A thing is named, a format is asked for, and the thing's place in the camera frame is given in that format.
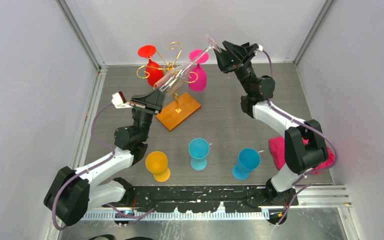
wooden base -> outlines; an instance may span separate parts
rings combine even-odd
[[[173,129],[201,108],[201,104],[187,92],[179,96],[178,101],[181,110],[179,113],[176,112],[176,101],[172,101],[169,105],[162,109],[160,114],[156,115],[156,118],[168,129],[169,132],[173,131]]]

floor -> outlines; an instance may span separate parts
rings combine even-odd
[[[179,94],[188,92],[202,108],[169,132],[155,117],[149,132],[147,154],[161,151],[168,157],[171,176],[166,182],[157,182],[145,167],[145,158],[136,165],[124,169],[112,178],[123,177],[134,186],[140,185],[263,185],[277,173],[268,140],[279,135],[263,122],[250,118],[242,112],[240,97],[245,92],[233,73],[224,74],[216,65],[204,65],[207,72],[207,88],[202,92],[191,91],[187,83],[182,85]],[[258,75],[269,75],[268,64],[254,64]],[[110,103],[112,94],[122,91],[127,100],[132,95],[145,94],[152,88],[145,79],[136,76],[137,66],[111,66],[103,85],[99,108]],[[276,81],[273,102],[290,114],[311,119],[300,80],[292,63],[273,65]],[[165,105],[173,97],[165,99]],[[110,107],[104,111],[95,124],[95,136],[114,143],[114,131],[133,123],[130,109]],[[189,142],[204,138],[210,143],[208,165],[202,171],[192,169],[188,153]],[[232,175],[232,167],[239,152],[253,148],[260,153],[261,163],[246,180],[237,180]],[[91,163],[106,155],[109,150],[90,141],[85,163]],[[312,175],[300,184],[332,184],[329,172]]]
[[[89,240],[104,234],[117,240],[347,239],[337,208],[291,208],[287,216],[279,228],[266,220],[141,221],[127,228],[118,228],[113,221],[80,221],[62,231],[59,240]]]

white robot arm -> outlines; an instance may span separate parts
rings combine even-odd
[[[321,133],[322,128],[316,120],[296,118],[272,103],[275,81],[268,75],[257,77],[251,64],[256,51],[264,52],[261,45],[223,41],[223,46],[221,51],[214,51],[218,68],[225,74],[234,72],[245,90],[246,95],[240,98],[242,111],[269,125],[285,139],[286,164],[266,182],[264,189],[266,203],[277,205],[285,196],[295,194],[292,187],[303,174],[328,159],[325,140],[308,130]]]
[[[271,106],[269,106],[268,100],[257,102],[257,104],[252,107],[252,114],[255,119],[267,124],[282,136],[285,135],[285,130],[288,130],[289,128],[297,128],[300,126],[297,123],[287,119],[280,113],[276,112],[274,108],[277,108],[279,111],[288,115],[292,119],[302,123],[305,122],[304,119],[296,118],[290,115],[289,113],[275,106],[273,103],[271,103]],[[305,173],[311,171],[312,169],[313,168],[308,168]],[[301,175],[302,174],[296,174],[295,172],[291,171],[288,165],[285,164],[280,169],[280,171],[271,178],[271,184],[277,192],[281,193],[292,188],[292,184],[298,180]]]
[[[133,164],[134,156],[130,153],[129,150],[121,150],[120,148],[116,147],[114,152],[115,155],[111,160],[85,174],[80,175],[80,178],[87,180],[90,186],[87,210],[100,207],[107,203],[120,202],[126,193],[125,187],[120,182],[115,180],[112,180],[109,183],[103,185],[99,185],[104,180],[110,178],[113,174],[126,169]],[[89,163],[88,165],[78,167],[75,169],[75,173],[78,174],[83,170],[87,170],[92,166],[105,161],[112,155],[113,153],[110,152],[100,159]]]

pink towel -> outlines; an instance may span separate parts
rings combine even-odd
[[[307,144],[309,141],[303,139],[303,142],[304,144]],[[273,155],[274,165],[276,165],[276,168],[280,170],[285,165],[285,139],[279,136],[268,140],[268,148],[270,149],[271,155]],[[329,154],[327,161],[323,162],[314,169],[322,169],[334,163],[335,155],[329,147],[327,147],[327,152]]]

purple cable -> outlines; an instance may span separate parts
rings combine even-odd
[[[271,78],[274,79],[275,76],[273,75],[273,65],[272,65],[272,59],[270,58],[269,54],[266,52],[266,50],[262,50],[262,52],[267,56],[268,59],[268,65],[270,66],[270,74]]]
[[[301,188],[299,191],[297,191],[297,192],[295,193],[295,195],[293,195],[293,197],[292,197],[292,199],[290,200],[289,204],[287,205],[286,210],[285,210],[285,212],[283,213],[282,217],[281,217],[281,218],[279,219],[279,221],[276,223],[277,227],[279,227],[279,224],[282,222],[282,220],[284,219],[284,217],[285,217],[286,214],[288,213],[289,208],[291,207],[291,204],[294,202],[294,200],[295,200],[295,198],[298,196],[298,194],[301,193],[304,189],[306,189],[306,188],[308,188],[308,187],[310,187],[310,186],[312,186],[312,184],[308,184],[308,185],[304,185],[304,186],[302,186],[302,188]]]
[[[127,215],[127,214],[124,214],[122,213],[121,211],[119,211],[115,206],[111,205],[111,204],[107,204],[107,206],[111,207],[114,211],[117,212],[117,214],[125,217],[125,218],[129,218],[129,219],[136,219],[132,222],[129,222],[128,224],[126,224],[126,226],[131,226],[131,225],[134,225],[136,223],[138,223],[141,219],[143,219],[144,217],[148,216],[149,214],[151,214],[153,211],[154,211],[154,208],[151,208],[149,211],[147,211],[145,214],[143,215],[140,215],[140,216],[132,216],[132,215]]]
[[[122,217],[125,217],[125,218],[129,218],[129,219],[141,219],[142,216],[143,216],[143,215],[141,215],[141,216],[127,215],[127,214],[125,214],[125,213],[122,213],[120,210],[118,210],[115,206],[113,206],[113,205],[110,204],[110,203],[107,203],[106,205],[107,205],[108,207],[112,208],[114,211],[116,211],[118,215],[120,215],[120,216],[122,216]]]
[[[93,119],[93,122],[92,122],[92,127],[91,127],[91,129],[90,129],[90,133],[91,133],[91,136],[92,136],[92,139],[93,139],[93,140],[95,140],[97,143],[99,143],[99,144],[101,144],[101,145],[104,145],[104,146],[110,148],[111,151],[112,151],[112,155],[109,156],[107,159],[103,160],[102,162],[100,162],[100,163],[98,163],[98,164],[96,164],[96,165],[94,165],[94,166],[91,166],[89,169],[85,169],[85,170],[83,170],[83,171],[77,173],[76,175],[72,176],[72,177],[71,177],[68,181],[66,181],[66,182],[61,186],[61,188],[58,190],[58,192],[56,193],[55,199],[53,200],[53,204],[52,204],[52,223],[53,223],[53,226],[54,226],[57,230],[59,230],[59,231],[62,231],[62,230],[64,230],[64,229],[67,228],[67,226],[63,226],[63,227],[58,226],[58,223],[57,223],[57,213],[56,213],[56,212],[57,212],[57,203],[58,203],[58,200],[60,199],[60,196],[61,196],[61,194],[63,193],[64,189],[66,189],[66,187],[67,187],[72,181],[74,181],[74,179],[76,179],[77,177],[79,177],[79,176],[81,176],[81,175],[87,173],[87,172],[90,171],[90,170],[93,170],[93,169],[95,169],[95,168],[97,168],[97,167],[99,167],[99,166],[105,164],[106,162],[108,162],[108,161],[115,155],[115,150],[114,150],[114,148],[113,148],[111,145],[106,144],[106,143],[104,143],[104,142],[102,142],[102,141],[96,139],[95,136],[94,136],[95,122],[97,121],[98,116],[99,116],[105,109],[107,109],[108,107],[110,107],[111,105],[113,105],[113,104],[112,104],[112,103],[108,104],[107,106],[105,106],[104,108],[102,108],[102,109],[96,114],[96,116],[95,116],[95,118]]]

